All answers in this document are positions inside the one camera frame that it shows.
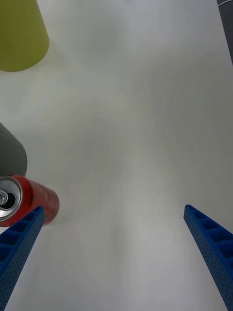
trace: red can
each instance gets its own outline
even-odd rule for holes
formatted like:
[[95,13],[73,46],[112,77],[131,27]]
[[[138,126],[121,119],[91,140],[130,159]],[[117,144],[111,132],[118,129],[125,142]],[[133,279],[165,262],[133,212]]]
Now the red can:
[[1,227],[13,225],[37,206],[43,206],[44,224],[48,224],[58,213],[58,196],[53,190],[23,176],[0,176]]

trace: dark gray object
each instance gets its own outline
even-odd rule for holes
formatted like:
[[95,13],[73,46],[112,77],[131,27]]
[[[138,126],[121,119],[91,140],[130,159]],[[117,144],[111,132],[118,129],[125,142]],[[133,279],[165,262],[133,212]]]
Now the dark gray object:
[[22,175],[27,171],[23,145],[0,123],[0,175]]

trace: white table surface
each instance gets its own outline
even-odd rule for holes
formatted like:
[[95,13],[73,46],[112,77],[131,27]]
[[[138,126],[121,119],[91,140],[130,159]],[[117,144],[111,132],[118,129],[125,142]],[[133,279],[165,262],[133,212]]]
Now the white table surface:
[[216,0],[40,0],[50,48],[1,122],[54,189],[6,311],[223,311],[183,221],[233,231],[233,68]]

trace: can lid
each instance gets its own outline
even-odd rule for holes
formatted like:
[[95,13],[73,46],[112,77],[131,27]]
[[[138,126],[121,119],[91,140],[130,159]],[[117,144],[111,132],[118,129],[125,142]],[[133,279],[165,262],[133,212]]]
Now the can lid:
[[20,183],[9,176],[0,176],[0,222],[10,218],[22,202]]

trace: perforated blue plastic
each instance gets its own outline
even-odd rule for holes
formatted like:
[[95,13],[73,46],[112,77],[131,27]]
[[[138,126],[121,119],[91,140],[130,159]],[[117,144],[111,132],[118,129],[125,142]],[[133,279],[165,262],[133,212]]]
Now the perforated blue plastic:
[[37,207],[0,235],[0,311],[3,311],[44,223]]
[[233,311],[233,234],[191,205],[185,206],[183,218],[227,309]]

